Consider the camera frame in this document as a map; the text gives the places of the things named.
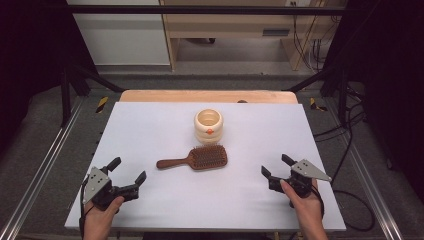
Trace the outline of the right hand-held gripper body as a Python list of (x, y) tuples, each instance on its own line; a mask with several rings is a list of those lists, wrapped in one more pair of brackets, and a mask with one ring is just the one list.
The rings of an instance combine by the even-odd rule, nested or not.
[(331, 181), (331, 177), (313, 165), (306, 159), (296, 161), (290, 167), (290, 176), (286, 182), (294, 189), (296, 194), (301, 198), (308, 197), (312, 192), (312, 180), (319, 179), (323, 181)]

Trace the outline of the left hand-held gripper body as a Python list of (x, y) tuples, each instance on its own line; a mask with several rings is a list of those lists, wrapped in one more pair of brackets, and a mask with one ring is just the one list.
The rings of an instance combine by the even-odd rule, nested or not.
[(104, 211), (119, 196), (123, 197), (125, 202), (139, 198), (140, 178), (137, 178), (134, 184), (118, 187), (112, 184), (108, 172), (107, 167), (91, 168), (82, 187), (82, 204), (92, 202), (96, 208)]

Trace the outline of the brown wooden hairbrush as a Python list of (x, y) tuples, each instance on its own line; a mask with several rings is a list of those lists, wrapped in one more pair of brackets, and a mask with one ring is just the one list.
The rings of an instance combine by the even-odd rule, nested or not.
[(228, 163), (226, 149), (222, 145), (206, 145), (193, 148), (182, 159), (164, 159), (156, 163), (158, 169), (167, 169), (179, 165), (188, 165), (200, 171), (224, 167)]

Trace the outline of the cream ribbed cup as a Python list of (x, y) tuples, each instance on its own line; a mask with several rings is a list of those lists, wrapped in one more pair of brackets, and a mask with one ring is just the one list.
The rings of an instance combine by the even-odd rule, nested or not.
[(224, 119), (215, 109), (203, 109), (194, 117), (195, 137), (202, 144), (216, 144), (223, 136)]

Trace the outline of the person's left hand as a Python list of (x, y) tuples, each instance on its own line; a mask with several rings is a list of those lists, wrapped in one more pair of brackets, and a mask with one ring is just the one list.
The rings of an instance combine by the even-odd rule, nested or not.
[(124, 198), (118, 196), (104, 211), (97, 209), (92, 202), (88, 202), (84, 206), (84, 234), (89, 232), (110, 233), (114, 216), (123, 202)]

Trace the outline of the person's right hand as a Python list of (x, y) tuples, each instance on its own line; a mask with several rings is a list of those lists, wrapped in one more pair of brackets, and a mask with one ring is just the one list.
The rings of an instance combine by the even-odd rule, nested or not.
[(318, 235), (322, 233), (324, 228), (319, 199), (313, 195), (307, 198), (301, 198), (285, 180), (281, 180), (280, 184), (294, 206), (300, 229), (304, 234)]

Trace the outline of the white table board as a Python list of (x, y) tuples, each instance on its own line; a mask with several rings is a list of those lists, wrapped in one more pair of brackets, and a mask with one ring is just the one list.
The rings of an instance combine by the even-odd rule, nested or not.
[(288, 177), (282, 155), (322, 160), (300, 104), (215, 103), (224, 118), (226, 166), (194, 171), (186, 165), (160, 170), (161, 159), (187, 156), (198, 141), (194, 117), (204, 103), (118, 102), (92, 163), (121, 164), (110, 177), (116, 186), (147, 179), (138, 199), (126, 202), (113, 220), (124, 231), (295, 230), (298, 221), (288, 198), (268, 187), (261, 170)]

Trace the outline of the black metal stand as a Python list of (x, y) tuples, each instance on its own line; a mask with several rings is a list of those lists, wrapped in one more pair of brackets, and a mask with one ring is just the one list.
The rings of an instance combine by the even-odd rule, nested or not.
[(91, 91), (91, 88), (86, 82), (87, 79), (94, 80), (98, 84), (116, 93), (123, 93), (125, 91), (124, 88), (109, 82), (98, 73), (90, 71), (82, 66), (69, 65), (65, 67), (60, 74), (62, 127), (66, 126), (71, 119), (70, 87), (73, 87), (78, 96), (87, 96)]
[(336, 65), (329, 66), (306, 80), (287, 88), (287, 91), (297, 93), (319, 80), (323, 81), (323, 85), (320, 89), (320, 94), (323, 97), (331, 97), (335, 91), (338, 91), (337, 119), (343, 127), (346, 127), (348, 71), (345, 67)]

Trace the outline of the light wooden table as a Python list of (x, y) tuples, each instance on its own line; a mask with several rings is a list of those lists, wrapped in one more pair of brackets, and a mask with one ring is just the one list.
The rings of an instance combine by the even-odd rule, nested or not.
[(218, 102), (297, 104), (290, 91), (268, 90), (126, 90), (120, 102)]

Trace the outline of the black curtain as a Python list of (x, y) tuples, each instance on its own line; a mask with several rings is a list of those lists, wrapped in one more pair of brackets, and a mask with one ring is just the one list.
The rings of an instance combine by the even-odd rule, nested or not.
[(34, 95), (60, 84), (67, 68), (96, 67), (66, 0), (0, 0), (0, 152)]
[(328, 63), (348, 39), (347, 77), (387, 156), (424, 203), (424, 0), (347, 0)]

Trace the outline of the beige office desk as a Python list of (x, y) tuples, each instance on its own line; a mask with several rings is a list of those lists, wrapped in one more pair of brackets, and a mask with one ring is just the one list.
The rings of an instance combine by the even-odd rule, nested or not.
[[(344, 7), (348, 0), (158, 0), (162, 6)], [(291, 68), (297, 71), (311, 52), (312, 40), (330, 40), (338, 16), (165, 14), (169, 50), (176, 55), (177, 39), (274, 38), (283, 44)]]

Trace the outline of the aluminium floor rail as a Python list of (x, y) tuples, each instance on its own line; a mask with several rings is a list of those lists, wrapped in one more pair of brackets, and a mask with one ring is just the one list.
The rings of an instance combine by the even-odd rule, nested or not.
[(12, 216), (9, 218), (3, 229), (0, 231), (0, 240), (15, 240), (23, 223), (25, 222), (32, 206), (34, 205), (56, 159), (58, 158), (66, 140), (81, 112), (81, 108), (85, 100), (81, 97), (76, 99), (75, 104), (71, 109), (71, 115), (67, 123), (61, 127), (51, 144), (48, 152), (28, 188), (26, 189), (19, 204), (15, 208)]
[[(342, 124), (337, 119), (336, 101), (330, 98), (325, 98), (324, 101), (328, 106), (329, 112), (334, 122), (337, 125), (342, 126)], [(342, 166), (343, 162), (347, 158), (350, 159), (354, 172), (356, 173), (361, 187), (367, 197), (369, 206), (372, 209), (374, 216), (385, 235), (386, 240), (404, 240), (404, 237), (396, 221), (394, 220), (386, 201), (384, 200), (374, 179), (365, 166), (356, 145), (353, 143), (353, 135), (350, 124), (347, 123), (346, 127), (347, 131), (341, 134), (341, 138), (343, 139), (343, 143), (346, 146), (346, 149), (342, 160), (339, 163), (339, 166)]]

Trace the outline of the black horizontal frame bar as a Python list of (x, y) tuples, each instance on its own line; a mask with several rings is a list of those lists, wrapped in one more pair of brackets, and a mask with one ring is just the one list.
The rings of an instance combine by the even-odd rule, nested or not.
[(317, 15), (340, 16), (344, 8), (255, 7), (255, 6), (154, 6), (154, 5), (68, 5), (79, 14), (217, 14), (217, 15)]

